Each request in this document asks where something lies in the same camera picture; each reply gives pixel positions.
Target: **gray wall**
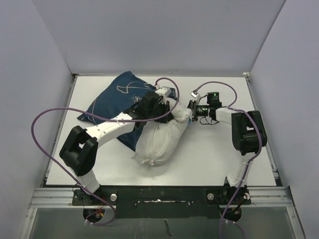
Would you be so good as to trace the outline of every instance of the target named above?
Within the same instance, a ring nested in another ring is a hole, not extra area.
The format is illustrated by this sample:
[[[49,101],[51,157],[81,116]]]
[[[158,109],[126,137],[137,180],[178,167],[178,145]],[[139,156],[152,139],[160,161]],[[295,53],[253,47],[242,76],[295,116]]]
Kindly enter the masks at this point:
[[[308,239],[318,238],[319,2],[288,0],[252,69],[280,176]]]
[[[250,71],[284,1],[33,0],[72,73],[189,76]]]
[[[59,49],[31,0],[0,3],[0,232],[19,237],[33,189],[48,160],[30,134],[33,118],[64,105],[71,82]],[[61,113],[41,120],[36,135],[50,150]]]

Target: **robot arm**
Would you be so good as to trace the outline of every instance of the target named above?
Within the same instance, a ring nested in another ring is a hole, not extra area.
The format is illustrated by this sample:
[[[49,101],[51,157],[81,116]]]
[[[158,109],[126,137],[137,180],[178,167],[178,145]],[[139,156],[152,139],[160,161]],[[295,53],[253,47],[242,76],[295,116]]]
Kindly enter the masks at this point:
[[[207,104],[199,105],[198,94],[192,92],[191,95],[195,98],[190,101],[188,107],[192,109],[192,121],[197,121],[198,117],[210,116],[213,120],[230,124],[232,127],[232,142],[235,149],[240,155],[240,160],[234,160],[230,165],[230,171],[227,175],[227,181],[231,187],[238,187],[248,161],[259,150],[259,141],[256,131],[253,129],[252,123],[247,116],[242,112],[237,112],[226,107],[222,107],[219,101],[219,93],[207,93]],[[257,125],[258,131],[262,139],[262,146],[267,144],[267,135],[264,124],[259,111],[249,111],[249,116]],[[252,162],[249,164],[248,171],[243,179],[242,187],[247,185],[247,176]]]
[[[124,133],[129,133],[146,124],[146,122],[119,122],[118,120],[146,120],[159,117],[169,111],[166,98],[170,88],[162,87],[155,92],[147,92],[143,98],[112,120],[88,128],[74,127],[63,144],[60,157],[72,169],[82,186],[94,193],[99,189],[93,167],[99,147]],[[173,119],[168,116],[158,120],[167,122]]]

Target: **purple cable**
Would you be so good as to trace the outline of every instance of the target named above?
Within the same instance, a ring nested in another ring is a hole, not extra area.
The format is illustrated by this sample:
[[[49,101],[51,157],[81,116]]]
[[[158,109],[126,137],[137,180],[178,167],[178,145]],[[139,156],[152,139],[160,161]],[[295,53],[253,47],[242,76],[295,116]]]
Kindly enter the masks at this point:
[[[204,84],[201,84],[199,87],[197,87],[194,91],[198,91],[200,88],[202,88],[204,85],[207,85],[209,83],[217,83],[217,84],[222,84],[222,85],[225,85],[225,86],[228,86],[229,88],[231,88],[233,90],[233,92],[235,93],[235,99],[234,101],[228,106],[228,107],[231,107],[233,104],[235,104],[235,102],[237,101],[237,92],[236,90],[231,86],[231,85],[228,85],[224,82],[220,82],[220,81],[208,81],[208,82],[205,82]]]
[[[170,114],[174,109],[175,107],[177,106],[178,104],[178,101],[179,101],[179,88],[177,86],[177,84],[175,83],[175,81],[173,81],[172,79],[170,78],[167,78],[167,77],[161,77],[159,79],[156,80],[156,85],[158,83],[158,81],[160,80],[168,80],[168,81],[171,81],[174,86],[176,87],[176,90],[177,90],[177,100],[176,100],[176,103],[175,105],[167,112],[165,113],[164,115],[162,116],[159,116],[159,117],[156,117],[156,118],[153,118],[153,119],[135,119],[135,120],[123,120],[123,119],[119,119],[119,120],[114,120],[114,119],[106,119],[106,118],[103,118],[103,117],[100,117],[100,116],[96,116],[94,114],[91,114],[91,113],[88,113],[88,112],[85,112],[85,111],[82,111],[82,110],[78,110],[78,109],[75,109],[75,108],[68,108],[68,107],[60,107],[60,108],[52,108],[52,109],[47,109],[43,112],[41,112],[40,114],[38,114],[32,124],[31,124],[31,135],[32,135],[32,138],[33,138],[33,141],[35,142],[36,146],[47,156],[49,157],[53,162],[55,162],[57,165],[59,165],[64,172],[66,172],[77,184],[80,185],[80,188],[85,191],[86,193],[90,194],[91,196],[93,196],[94,198],[98,199],[99,201],[101,201],[102,203],[104,203],[105,205],[109,206],[113,212],[114,212],[114,215],[113,217],[105,222],[105,223],[93,223],[93,225],[95,226],[103,226],[103,225],[107,225],[109,223],[111,223],[114,219],[115,219],[115,215],[116,215],[116,210],[115,208],[109,204],[107,201],[103,200],[102,198],[98,197],[97,195],[95,195],[94,193],[90,192],[89,190],[87,190],[85,187],[81,186],[81,183],[79,180],[77,180],[76,177],[74,177],[59,161],[57,161],[54,157],[52,157],[47,151],[45,151],[44,148],[42,148],[42,146],[39,144],[39,142],[37,141],[36,137],[35,137],[35,134],[34,134],[34,125],[36,123],[36,121],[42,116],[44,115],[45,113],[48,113],[48,112],[51,112],[51,111],[59,111],[59,110],[67,110],[67,111],[76,111],[76,112],[80,112],[80,113],[83,113],[85,115],[89,115],[89,116],[92,116],[92,117],[95,117],[99,120],[104,120],[104,121],[109,121],[109,122],[148,122],[148,121],[156,121],[156,120],[159,120],[165,116],[167,116],[168,114]]]
[[[245,230],[243,229],[243,227],[241,226],[241,225],[239,225],[238,223],[235,223],[234,222],[234,224],[237,226],[237,227],[239,227],[239,229],[242,231],[242,233],[244,234],[244,238],[246,239],[247,238],[247,236],[246,236],[246,232],[245,232]]]
[[[240,187],[241,187],[241,185],[242,185],[242,183],[243,183],[243,180],[244,180],[244,178],[246,177],[246,174],[247,174],[247,171],[248,171],[248,168],[249,168],[249,164],[251,163],[251,161],[253,161],[253,160],[260,154],[261,149],[262,149],[262,141],[261,141],[261,136],[260,136],[259,130],[258,130],[258,128],[257,128],[256,123],[255,123],[254,120],[250,117],[250,115],[249,115],[246,111],[243,111],[243,110],[236,110],[236,109],[233,109],[233,108],[230,108],[230,107],[228,107],[228,109],[233,110],[233,111],[236,111],[236,112],[244,113],[244,114],[246,115],[246,117],[250,120],[250,122],[252,123],[252,125],[253,125],[253,127],[254,127],[256,133],[257,133],[258,142],[259,142],[259,149],[258,149],[258,152],[257,152],[254,156],[252,156],[251,159],[248,160],[247,165],[246,165],[245,170],[244,170],[244,174],[243,174],[243,176],[242,176],[242,178],[241,178],[241,181],[240,181],[240,183],[239,183],[239,185],[238,185],[236,191],[234,192],[233,196],[232,196],[231,199],[229,200],[229,202],[228,202],[226,208],[224,209],[223,214],[221,215],[221,219],[220,219],[220,223],[219,223],[219,238],[220,238],[220,239],[223,238],[223,235],[222,235],[222,226],[223,226],[223,224],[222,224],[222,223],[223,223],[223,219],[224,219],[224,216],[225,216],[225,214],[226,214],[226,211],[228,210],[230,204],[232,203],[232,201],[233,201],[234,198],[236,197],[236,195],[237,195],[237,193],[238,193],[238,191],[239,191],[239,189],[240,189]]]

